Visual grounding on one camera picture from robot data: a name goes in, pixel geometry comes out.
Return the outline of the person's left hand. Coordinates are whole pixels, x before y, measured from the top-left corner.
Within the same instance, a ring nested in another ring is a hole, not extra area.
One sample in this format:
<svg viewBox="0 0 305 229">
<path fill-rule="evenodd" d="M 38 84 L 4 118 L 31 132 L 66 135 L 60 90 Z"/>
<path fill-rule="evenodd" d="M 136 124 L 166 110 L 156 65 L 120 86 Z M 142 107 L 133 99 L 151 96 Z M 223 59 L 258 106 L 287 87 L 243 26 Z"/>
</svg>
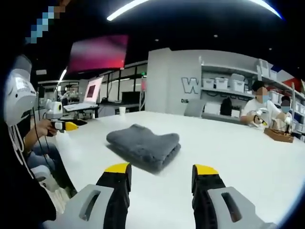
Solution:
<svg viewBox="0 0 305 229">
<path fill-rule="evenodd" d="M 48 119 L 43 119 L 36 124 L 36 130 L 38 138 L 42 136 L 55 136 L 57 130 L 52 126 L 52 123 Z"/>
</svg>

